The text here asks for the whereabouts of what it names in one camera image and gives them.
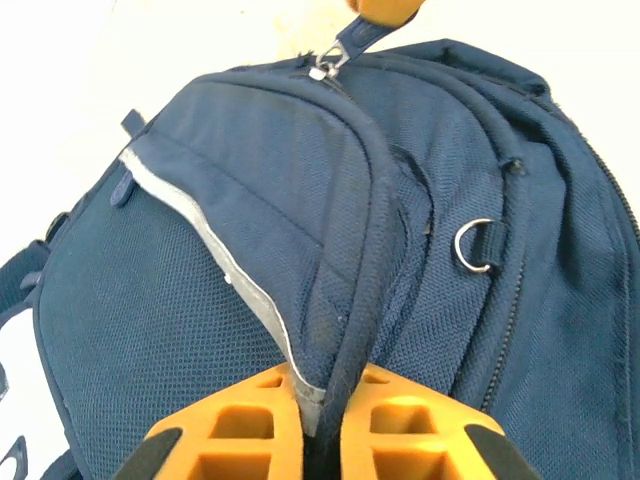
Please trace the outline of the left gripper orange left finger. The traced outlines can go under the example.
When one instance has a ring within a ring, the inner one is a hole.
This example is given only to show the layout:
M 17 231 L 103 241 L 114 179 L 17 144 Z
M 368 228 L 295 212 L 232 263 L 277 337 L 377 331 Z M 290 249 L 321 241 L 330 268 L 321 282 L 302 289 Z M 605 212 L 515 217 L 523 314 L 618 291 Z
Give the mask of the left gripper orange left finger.
M 289 365 L 158 421 L 112 480 L 303 480 L 303 433 Z

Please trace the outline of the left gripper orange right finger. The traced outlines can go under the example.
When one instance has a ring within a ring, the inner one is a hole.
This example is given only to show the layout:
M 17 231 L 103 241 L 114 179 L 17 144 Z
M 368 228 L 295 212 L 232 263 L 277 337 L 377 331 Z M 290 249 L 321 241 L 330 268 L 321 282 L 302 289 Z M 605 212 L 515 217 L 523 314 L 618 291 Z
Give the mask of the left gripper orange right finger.
M 340 433 L 341 480 L 541 480 L 490 416 L 366 366 Z

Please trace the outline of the navy blue backpack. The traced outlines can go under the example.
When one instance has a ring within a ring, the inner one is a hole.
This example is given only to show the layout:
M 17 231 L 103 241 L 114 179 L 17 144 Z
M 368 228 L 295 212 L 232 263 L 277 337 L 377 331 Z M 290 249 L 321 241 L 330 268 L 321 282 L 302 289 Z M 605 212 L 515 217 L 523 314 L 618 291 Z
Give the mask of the navy blue backpack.
M 373 364 L 494 419 L 541 480 L 640 480 L 640 226 L 537 74 L 450 40 L 194 79 L 0 266 L 0 480 L 112 480 L 283 363 L 303 480 Z

